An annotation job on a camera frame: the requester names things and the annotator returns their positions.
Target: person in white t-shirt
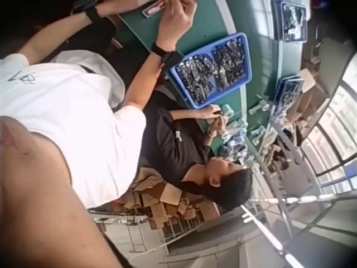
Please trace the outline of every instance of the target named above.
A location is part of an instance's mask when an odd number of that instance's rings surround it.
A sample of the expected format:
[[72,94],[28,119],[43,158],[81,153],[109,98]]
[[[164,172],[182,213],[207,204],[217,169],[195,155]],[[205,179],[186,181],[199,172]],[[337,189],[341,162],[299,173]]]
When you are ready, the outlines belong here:
[[[95,9],[106,17],[136,7],[133,1]],[[197,4],[166,5],[156,45],[174,51]],[[84,12],[61,19],[0,61],[0,246],[16,256],[15,267],[120,267],[85,209],[119,198],[132,182],[146,126],[142,109],[162,63],[149,54],[113,114],[108,102],[123,85],[98,54],[60,54],[38,64],[89,24]]]

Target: white t-shirt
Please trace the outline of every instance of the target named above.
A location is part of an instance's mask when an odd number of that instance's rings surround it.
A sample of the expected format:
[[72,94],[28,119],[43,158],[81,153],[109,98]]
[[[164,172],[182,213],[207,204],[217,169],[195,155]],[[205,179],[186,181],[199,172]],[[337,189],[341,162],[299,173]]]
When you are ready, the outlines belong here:
[[121,79],[115,71],[113,76],[107,72],[113,68],[99,55],[81,53],[85,58],[70,51],[55,59],[67,57],[71,64],[29,66],[21,54],[0,60],[0,116],[13,117],[30,132],[52,140],[66,159],[73,189],[86,208],[94,208],[129,188],[146,119],[134,106],[112,113],[108,101]]

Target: work surface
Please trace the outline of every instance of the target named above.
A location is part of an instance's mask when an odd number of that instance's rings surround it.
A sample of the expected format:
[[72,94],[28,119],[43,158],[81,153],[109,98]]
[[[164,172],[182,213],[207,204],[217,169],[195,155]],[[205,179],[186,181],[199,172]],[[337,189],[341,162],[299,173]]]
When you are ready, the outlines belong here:
[[[197,13],[192,29],[180,40],[177,49],[187,54],[217,39],[236,32],[247,35],[252,63],[252,81],[219,99],[215,104],[228,104],[235,112],[231,120],[243,118],[249,123],[248,133],[260,125],[268,125],[270,112],[254,115],[248,109],[258,104],[260,96],[272,97],[277,80],[282,76],[298,73],[301,62],[301,44],[284,44],[274,40],[274,22],[270,0],[198,0]],[[145,18],[142,9],[126,13],[123,21],[149,49],[156,40],[162,12]],[[184,102],[175,82],[170,79],[173,94]],[[206,131],[208,124],[198,121]],[[222,139],[216,138],[212,150],[216,154]]]

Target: white sleeve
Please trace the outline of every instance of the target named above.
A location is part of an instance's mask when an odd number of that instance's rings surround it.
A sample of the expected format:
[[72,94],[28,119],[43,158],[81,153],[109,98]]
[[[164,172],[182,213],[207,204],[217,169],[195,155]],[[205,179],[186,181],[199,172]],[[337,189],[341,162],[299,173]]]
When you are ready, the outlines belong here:
[[124,159],[128,176],[134,179],[146,118],[142,110],[135,106],[124,106],[114,114],[117,134],[122,142],[122,159]]
[[10,79],[29,65],[28,59],[22,54],[8,55],[0,60],[0,81]]

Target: green tape roll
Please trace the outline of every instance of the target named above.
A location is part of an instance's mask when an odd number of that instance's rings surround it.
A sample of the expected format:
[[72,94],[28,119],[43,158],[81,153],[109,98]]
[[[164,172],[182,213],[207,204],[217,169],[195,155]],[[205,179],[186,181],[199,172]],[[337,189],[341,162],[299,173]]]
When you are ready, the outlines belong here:
[[228,104],[222,105],[221,110],[222,110],[222,115],[224,115],[227,118],[231,118],[234,115],[234,111]]

